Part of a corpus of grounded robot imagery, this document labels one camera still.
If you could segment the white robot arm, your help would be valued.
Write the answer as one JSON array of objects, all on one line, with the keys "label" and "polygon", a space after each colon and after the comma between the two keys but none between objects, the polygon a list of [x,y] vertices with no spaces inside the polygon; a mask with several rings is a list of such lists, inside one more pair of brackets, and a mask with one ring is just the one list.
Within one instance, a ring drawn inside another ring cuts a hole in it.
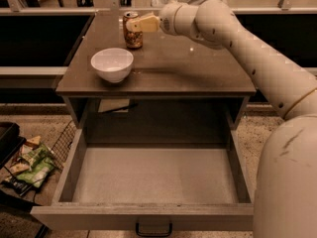
[{"label": "white robot arm", "polygon": [[171,2],[126,23],[227,49],[284,119],[259,161],[254,238],[317,238],[317,79],[249,32],[221,0]]}]

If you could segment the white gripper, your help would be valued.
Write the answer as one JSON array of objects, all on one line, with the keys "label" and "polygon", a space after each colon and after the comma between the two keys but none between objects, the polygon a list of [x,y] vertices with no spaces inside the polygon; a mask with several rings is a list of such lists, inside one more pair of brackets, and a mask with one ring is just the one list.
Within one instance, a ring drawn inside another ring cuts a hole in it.
[{"label": "white gripper", "polygon": [[172,2],[164,5],[158,16],[149,13],[126,23],[130,32],[156,32],[161,29],[169,35],[194,37],[197,34],[195,16],[197,6],[186,3]]}]

